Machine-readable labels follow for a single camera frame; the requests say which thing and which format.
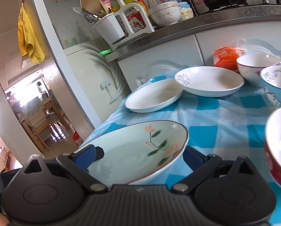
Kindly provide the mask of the white utensil cup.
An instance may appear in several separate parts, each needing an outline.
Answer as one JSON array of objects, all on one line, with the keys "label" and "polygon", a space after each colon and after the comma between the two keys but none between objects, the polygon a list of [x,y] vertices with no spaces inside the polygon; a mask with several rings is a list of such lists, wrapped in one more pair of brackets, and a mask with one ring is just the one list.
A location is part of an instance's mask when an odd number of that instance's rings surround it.
[{"label": "white utensil cup", "polygon": [[108,44],[113,44],[124,38],[125,33],[118,23],[114,13],[110,13],[93,25],[93,28],[106,40]]}]

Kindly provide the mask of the white floral bowl on counter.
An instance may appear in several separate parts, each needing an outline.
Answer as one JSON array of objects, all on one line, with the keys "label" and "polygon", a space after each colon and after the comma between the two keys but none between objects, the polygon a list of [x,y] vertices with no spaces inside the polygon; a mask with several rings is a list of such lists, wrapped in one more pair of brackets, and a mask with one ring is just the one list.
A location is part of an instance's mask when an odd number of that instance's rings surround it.
[{"label": "white floral bowl on counter", "polygon": [[151,19],[159,26],[166,27],[179,22],[181,18],[178,2],[164,2],[148,10]]}]

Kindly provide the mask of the white plate with grey pattern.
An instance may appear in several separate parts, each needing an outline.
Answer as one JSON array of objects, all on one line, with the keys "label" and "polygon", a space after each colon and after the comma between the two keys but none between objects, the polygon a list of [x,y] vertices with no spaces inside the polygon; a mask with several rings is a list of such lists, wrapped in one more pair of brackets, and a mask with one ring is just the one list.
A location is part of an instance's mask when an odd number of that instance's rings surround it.
[{"label": "white plate with grey pattern", "polygon": [[183,69],[175,74],[175,80],[186,92],[203,97],[229,96],[244,85],[238,73],[214,66]]}]

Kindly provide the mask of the blue checkered tablecloth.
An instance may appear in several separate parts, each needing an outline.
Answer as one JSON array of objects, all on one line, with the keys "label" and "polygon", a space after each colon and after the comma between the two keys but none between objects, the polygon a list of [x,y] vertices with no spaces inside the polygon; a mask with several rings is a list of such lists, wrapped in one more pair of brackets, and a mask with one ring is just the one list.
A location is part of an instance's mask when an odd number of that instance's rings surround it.
[{"label": "blue checkered tablecloth", "polygon": [[121,103],[88,139],[131,124],[152,120],[173,120],[186,126],[188,144],[201,153],[214,153],[225,160],[245,155],[254,163],[276,195],[271,225],[281,225],[281,188],[267,169],[264,156],[264,128],[274,107],[261,88],[244,84],[235,94],[209,98],[184,93],[172,105],[152,113],[134,113]]}]

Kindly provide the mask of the red and white bowl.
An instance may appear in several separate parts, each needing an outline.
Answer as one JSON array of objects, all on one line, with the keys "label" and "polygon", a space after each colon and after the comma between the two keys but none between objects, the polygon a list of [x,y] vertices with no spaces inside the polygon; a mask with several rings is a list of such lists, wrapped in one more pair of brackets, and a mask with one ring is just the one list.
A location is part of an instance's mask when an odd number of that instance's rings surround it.
[{"label": "red and white bowl", "polygon": [[281,187],[281,108],[275,110],[266,122],[264,152],[267,168]]}]

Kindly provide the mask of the white flower wall hook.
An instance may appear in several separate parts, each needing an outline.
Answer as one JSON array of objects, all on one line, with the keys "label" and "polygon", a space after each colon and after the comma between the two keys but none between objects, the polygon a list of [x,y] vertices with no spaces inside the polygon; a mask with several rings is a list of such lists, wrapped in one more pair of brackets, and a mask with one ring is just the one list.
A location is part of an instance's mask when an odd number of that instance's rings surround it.
[{"label": "white flower wall hook", "polygon": [[109,79],[102,80],[102,82],[101,82],[101,88],[102,88],[102,89],[107,89],[107,90],[109,90],[110,85],[111,85],[111,82],[110,82]]}]

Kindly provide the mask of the wooden dining chair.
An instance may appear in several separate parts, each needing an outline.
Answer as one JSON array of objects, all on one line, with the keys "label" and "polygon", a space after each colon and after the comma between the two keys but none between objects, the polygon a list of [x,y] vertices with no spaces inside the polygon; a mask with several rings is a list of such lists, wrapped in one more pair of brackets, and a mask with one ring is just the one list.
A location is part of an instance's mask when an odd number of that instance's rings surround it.
[{"label": "wooden dining chair", "polygon": [[19,122],[40,152],[50,150],[46,140],[62,138],[56,127],[56,123],[61,121],[60,112],[50,97],[43,101],[35,97],[19,110]]}]

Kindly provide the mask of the blue cartoon bowl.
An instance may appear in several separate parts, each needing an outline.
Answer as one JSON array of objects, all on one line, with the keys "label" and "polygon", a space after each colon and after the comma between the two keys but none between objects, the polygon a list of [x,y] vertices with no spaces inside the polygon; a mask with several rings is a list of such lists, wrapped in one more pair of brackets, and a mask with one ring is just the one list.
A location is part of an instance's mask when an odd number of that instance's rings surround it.
[{"label": "blue cartoon bowl", "polygon": [[275,108],[281,108],[281,65],[264,68],[260,76],[265,96]]}]

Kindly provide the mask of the wooden spatula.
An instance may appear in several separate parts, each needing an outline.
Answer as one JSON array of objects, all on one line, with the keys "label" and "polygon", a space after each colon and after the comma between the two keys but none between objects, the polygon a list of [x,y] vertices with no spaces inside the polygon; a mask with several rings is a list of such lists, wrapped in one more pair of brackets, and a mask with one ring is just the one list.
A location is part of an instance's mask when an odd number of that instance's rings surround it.
[{"label": "wooden spatula", "polygon": [[101,11],[105,11],[101,0],[82,0],[82,7],[89,13],[99,15]]}]

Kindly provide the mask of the white condiment rack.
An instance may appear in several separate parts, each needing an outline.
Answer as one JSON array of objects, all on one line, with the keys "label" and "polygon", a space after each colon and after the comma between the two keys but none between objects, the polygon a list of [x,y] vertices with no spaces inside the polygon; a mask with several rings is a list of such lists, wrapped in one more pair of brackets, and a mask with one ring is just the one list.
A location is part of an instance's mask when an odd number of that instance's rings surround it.
[{"label": "white condiment rack", "polygon": [[110,8],[125,33],[124,38],[109,44],[111,50],[121,45],[154,32],[147,6],[156,5],[154,0],[108,0]]}]

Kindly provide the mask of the orange tissue pack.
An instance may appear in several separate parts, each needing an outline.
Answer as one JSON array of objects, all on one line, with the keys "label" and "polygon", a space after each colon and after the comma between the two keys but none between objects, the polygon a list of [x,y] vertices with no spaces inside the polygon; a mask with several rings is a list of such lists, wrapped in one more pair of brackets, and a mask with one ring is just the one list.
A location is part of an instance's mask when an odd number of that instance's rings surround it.
[{"label": "orange tissue pack", "polygon": [[221,67],[238,72],[237,58],[246,54],[246,40],[238,39],[229,47],[221,47],[213,53],[213,64],[215,67]]}]

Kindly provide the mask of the green floral plate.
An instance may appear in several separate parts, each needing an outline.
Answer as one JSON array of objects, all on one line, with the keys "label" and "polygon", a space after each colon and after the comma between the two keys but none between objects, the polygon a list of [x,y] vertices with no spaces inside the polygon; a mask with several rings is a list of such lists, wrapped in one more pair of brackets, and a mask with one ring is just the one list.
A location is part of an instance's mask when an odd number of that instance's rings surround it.
[{"label": "green floral plate", "polygon": [[86,172],[107,187],[145,185],[173,166],[188,140],[189,132],[184,125],[156,120],[103,134],[80,146],[78,151],[91,144],[103,149],[104,157],[94,161]]}]

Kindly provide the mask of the yellow hanging towel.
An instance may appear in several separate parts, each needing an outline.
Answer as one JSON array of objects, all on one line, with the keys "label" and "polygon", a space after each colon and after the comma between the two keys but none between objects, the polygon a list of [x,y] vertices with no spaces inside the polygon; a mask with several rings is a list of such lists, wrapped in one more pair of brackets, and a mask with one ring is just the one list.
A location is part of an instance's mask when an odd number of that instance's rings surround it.
[{"label": "yellow hanging towel", "polygon": [[17,39],[21,57],[28,56],[35,64],[42,64],[45,54],[34,32],[28,14],[21,3],[17,23]]}]

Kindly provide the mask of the white bowl purple rim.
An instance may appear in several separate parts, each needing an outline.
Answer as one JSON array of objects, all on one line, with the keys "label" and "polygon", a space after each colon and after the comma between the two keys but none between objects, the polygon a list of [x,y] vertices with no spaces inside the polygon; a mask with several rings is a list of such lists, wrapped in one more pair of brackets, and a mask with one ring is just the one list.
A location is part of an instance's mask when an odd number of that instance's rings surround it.
[{"label": "white bowl purple rim", "polygon": [[281,59],[269,54],[249,54],[236,59],[237,68],[241,76],[252,86],[261,88],[260,73],[264,68],[279,65]]}]

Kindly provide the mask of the red plastic bag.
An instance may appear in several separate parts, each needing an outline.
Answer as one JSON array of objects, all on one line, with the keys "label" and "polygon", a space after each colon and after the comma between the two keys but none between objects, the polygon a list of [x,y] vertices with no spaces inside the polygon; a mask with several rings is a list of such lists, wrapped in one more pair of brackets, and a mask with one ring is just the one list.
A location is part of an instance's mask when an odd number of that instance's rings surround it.
[{"label": "red plastic bag", "polygon": [[80,137],[80,135],[77,132],[74,132],[72,138],[73,138],[74,142],[76,143],[77,147],[79,147],[83,143],[82,138]]}]

